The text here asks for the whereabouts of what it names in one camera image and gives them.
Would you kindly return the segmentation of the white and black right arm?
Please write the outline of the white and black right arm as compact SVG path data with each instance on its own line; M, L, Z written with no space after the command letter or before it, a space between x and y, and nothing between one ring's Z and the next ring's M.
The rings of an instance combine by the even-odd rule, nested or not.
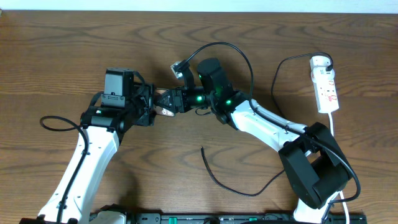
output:
M349 180L357 178L329 128L321 123L293 123L266 110L251 95L233 88L217 58L199 63L201 86L194 84L186 60L171 69L184 85L158 94L155 105L172 114L209 108L219 122L275 150L298 197L294 220L323 223L333 204L346 202L337 196Z

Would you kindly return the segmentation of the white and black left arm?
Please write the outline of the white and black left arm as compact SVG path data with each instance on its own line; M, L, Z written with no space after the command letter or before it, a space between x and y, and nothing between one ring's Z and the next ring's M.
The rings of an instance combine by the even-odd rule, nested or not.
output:
M66 171L48 202L35 218L21 223L93 223L91 209L104 172L132 126L151 126L154 86L128 68L108 68L104 89L93 95L80 123L48 115L78 131L78 142Z

